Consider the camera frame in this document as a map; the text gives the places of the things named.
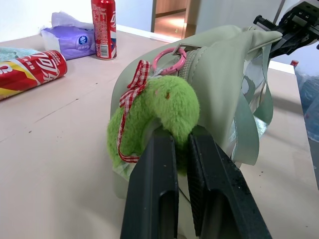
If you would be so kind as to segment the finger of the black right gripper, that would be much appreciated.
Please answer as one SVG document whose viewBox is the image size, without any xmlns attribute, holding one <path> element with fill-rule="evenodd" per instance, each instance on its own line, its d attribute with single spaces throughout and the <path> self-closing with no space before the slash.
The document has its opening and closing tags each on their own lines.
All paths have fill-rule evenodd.
<svg viewBox="0 0 319 239">
<path fill-rule="evenodd" d="M 270 57 L 277 57 L 281 55 L 290 55 L 295 50 L 308 45 L 311 42 L 309 34 L 302 32 L 288 33 L 282 37 L 281 40 L 275 42 L 271 46 Z"/>
<path fill-rule="evenodd" d="M 255 25 L 262 28 L 265 31 L 278 31 L 280 33 L 285 32 L 282 25 L 283 21 L 280 20 L 279 24 L 275 24 L 268 19 L 263 18 L 261 15 L 256 16 L 255 20 L 253 21 Z"/>
</svg>

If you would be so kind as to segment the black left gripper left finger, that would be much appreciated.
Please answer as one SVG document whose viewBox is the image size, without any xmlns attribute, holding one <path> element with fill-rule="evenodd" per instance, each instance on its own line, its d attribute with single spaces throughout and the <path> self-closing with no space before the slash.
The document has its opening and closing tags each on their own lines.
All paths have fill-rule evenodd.
<svg viewBox="0 0 319 239">
<path fill-rule="evenodd" d="M 178 204 L 174 140 L 155 130 L 130 175 L 120 237 L 175 239 Z"/>
</svg>

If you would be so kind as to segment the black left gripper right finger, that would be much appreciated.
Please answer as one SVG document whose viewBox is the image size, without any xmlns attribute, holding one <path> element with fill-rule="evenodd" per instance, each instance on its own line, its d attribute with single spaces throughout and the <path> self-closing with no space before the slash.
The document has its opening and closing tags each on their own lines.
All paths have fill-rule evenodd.
<svg viewBox="0 0 319 239">
<path fill-rule="evenodd" d="M 242 172 L 211 134 L 196 126 L 188 142 L 188 190 L 196 236 L 270 239 Z"/>
</svg>

